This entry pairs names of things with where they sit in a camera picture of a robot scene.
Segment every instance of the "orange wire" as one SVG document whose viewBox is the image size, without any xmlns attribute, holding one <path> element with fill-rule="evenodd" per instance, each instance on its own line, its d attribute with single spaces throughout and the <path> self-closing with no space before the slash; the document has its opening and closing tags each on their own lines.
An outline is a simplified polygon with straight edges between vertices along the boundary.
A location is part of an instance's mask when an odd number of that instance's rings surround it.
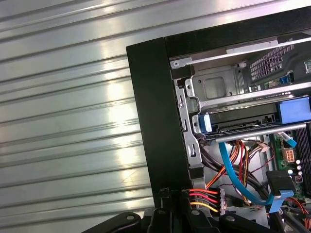
<svg viewBox="0 0 311 233">
<path fill-rule="evenodd" d="M 291 197 L 291 198 L 287 198 L 286 200 L 294 201 L 300 207 L 300 209 L 302 210 L 302 213 L 307 214 L 307 215 L 309 214 L 309 212 L 302 206 L 302 204 L 296 198 Z M 305 219 L 305 228 L 307 230 L 311 228 L 311 219 L 307 219 L 307 218 Z"/>
<path fill-rule="evenodd" d="M 209 193 L 209 194 L 218 194 L 218 192 L 209 191 L 209 190 L 200 189 L 200 188 L 189 189 L 189 191 L 190 191 L 190 192 L 199 191 L 199 192 L 204 192 L 204 193 Z"/>
<path fill-rule="evenodd" d="M 239 151 L 239 147 L 236 146 L 236 147 L 234 148 L 234 151 L 233 151 L 233 153 L 232 153 L 232 156 L 230 157 L 230 161 L 231 161 L 231 162 L 239 155 L 238 151 Z M 220 171 L 217 173 L 217 175 L 206 185 L 206 188 L 209 188 L 209 187 L 215 182 L 215 180 L 216 180 L 219 176 L 222 176 L 222 173 L 224 172 L 224 170 L 225 170 L 225 166 L 223 166 L 223 167 L 220 169 Z"/>
</svg>

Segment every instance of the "red wire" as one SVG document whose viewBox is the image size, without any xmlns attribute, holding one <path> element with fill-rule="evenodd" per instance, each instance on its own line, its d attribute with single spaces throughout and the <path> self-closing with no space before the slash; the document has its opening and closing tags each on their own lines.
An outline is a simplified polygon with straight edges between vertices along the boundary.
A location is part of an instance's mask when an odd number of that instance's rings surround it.
<svg viewBox="0 0 311 233">
<path fill-rule="evenodd" d="M 302 206 L 302 204 L 296 199 L 296 198 L 287 198 L 287 201 L 294 201 L 296 203 L 296 205 L 298 205 L 300 207 L 300 209 L 302 210 L 302 213 L 304 214 L 309 214 L 309 212 Z M 311 227 L 311 220 L 306 218 L 305 219 L 305 228 L 307 228 L 308 230 Z"/>
<path fill-rule="evenodd" d="M 201 194 L 201 193 L 190 193 L 189 195 L 190 195 L 190 196 L 199 196 L 199 197 L 202 197 L 202 198 L 204 198 L 204 199 L 209 200 L 210 202 L 218 203 L 217 200 L 214 200 L 214 199 L 212 199 L 212 198 L 209 198 L 209 197 L 207 197 L 207 196 L 205 196 L 205 195 L 203 195 L 203 194 Z"/>
<path fill-rule="evenodd" d="M 199 191 L 199 192 L 210 193 L 210 194 L 218 194 L 218 192 L 209 191 L 209 190 L 200 189 L 200 188 L 189 189 L 189 191 L 190 191 L 190 192 Z"/>
<path fill-rule="evenodd" d="M 257 169 L 255 169 L 255 170 L 253 170 L 253 171 L 251 171 L 250 172 L 250 174 L 252 174 L 252 173 L 254 173 L 255 171 L 258 171 L 259 169 L 261 169 L 261 168 L 263 168 L 264 166 L 266 166 L 266 165 L 268 165 L 268 163 L 270 163 L 271 162 L 271 160 L 273 160 L 274 159 L 274 156 L 275 155 L 273 155 L 267 162 L 265 162 L 265 164 L 264 165 L 262 165 L 261 167 L 258 167 Z"/>
</svg>

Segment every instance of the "blue drive bracket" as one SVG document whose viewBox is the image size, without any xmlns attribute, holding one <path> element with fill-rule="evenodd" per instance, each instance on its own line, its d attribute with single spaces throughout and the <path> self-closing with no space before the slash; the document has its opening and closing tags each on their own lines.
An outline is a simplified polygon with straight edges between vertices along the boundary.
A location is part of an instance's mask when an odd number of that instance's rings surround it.
<svg viewBox="0 0 311 233">
<path fill-rule="evenodd" d="M 212 132 L 209 115 L 199 115 L 199 125 L 202 133 Z"/>
<path fill-rule="evenodd" d="M 294 192 L 292 189 L 290 190 L 278 190 L 278 195 L 275 196 L 272 193 L 270 193 L 269 197 L 267 200 L 262 200 L 256 196 L 254 196 L 252 193 L 250 193 L 244 185 L 239 181 L 237 176 L 235 175 L 235 172 L 232 167 L 232 163 L 229 158 L 228 151 L 225 147 L 225 143 L 221 142 L 219 143 L 219 150 L 220 154 L 222 156 L 223 162 L 225 169 L 227 171 L 227 174 L 232 181 L 233 185 L 251 202 L 253 202 L 256 205 L 269 205 L 274 203 L 273 209 L 270 210 L 270 213 L 276 212 L 280 209 L 283 201 L 288 198 L 292 197 L 294 195 Z"/>
</svg>

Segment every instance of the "screw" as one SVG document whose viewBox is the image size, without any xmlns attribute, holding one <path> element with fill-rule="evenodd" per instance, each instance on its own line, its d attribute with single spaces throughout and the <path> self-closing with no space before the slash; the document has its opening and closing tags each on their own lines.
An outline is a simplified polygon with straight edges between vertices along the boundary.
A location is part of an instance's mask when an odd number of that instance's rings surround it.
<svg viewBox="0 0 311 233">
<path fill-rule="evenodd" d="M 159 214 L 161 214 L 161 215 L 165 214 L 165 211 L 163 211 L 163 210 L 158 210 L 157 212 L 158 212 Z"/>
<path fill-rule="evenodd" d="M 193 215 L 199 215 L 199 214 L 200 214 L 200 212 L 197 211 L 197 210 L 192 210 L 191 213 L 192 213 Z"/>
<path fill-rule="evenodd" d="M 230 221 L 230 222 L 234 222 L 235 221 L 234 217 L 232 217 L 232 216 L 227 216 L 227 217 L 225 217 L 225 219 L 227 221 Z"/>
</svg>

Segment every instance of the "black wire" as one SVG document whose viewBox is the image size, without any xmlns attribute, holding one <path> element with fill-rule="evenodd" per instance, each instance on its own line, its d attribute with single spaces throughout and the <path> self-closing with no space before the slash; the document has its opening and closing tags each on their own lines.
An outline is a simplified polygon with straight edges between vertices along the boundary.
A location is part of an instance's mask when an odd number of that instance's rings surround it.
<svg viewBox="0 0 311 233">
<path fill-rule="evenodd" d="M 217 160 L 215 160 L 205 149 L 201 149 L 202 162 L 206 167 L 211 168 L 212 170 L 219 172 L 223 166 Z M 239 175 L 239 166 L 233 165 L 233 169 L 236 175 Z M 251 187 L 253 187 L 260 195 L 261 198 L 266 199 L 269 197 L 269 193 L 265 186 L 263 186 L 253 174 L 249 174 L 247 182 Z"/>
<path fill-rule="evenodd" d="M 212 206 L 218 208 L 218 206 L 217 206 L 216 204 L 214 204 L 213 202 L 211 202 L 211 201 L 209 201 L 209 200 L 206 200 L 206 199 L 204 199 L 204 198 L 192 198 L 191 200 L 202 200 L 202 201 L 205 201 L 205 202 L 207 202 L 208 204 L 210 204 L 210 205 L 212 205 Z"/>
</svg>

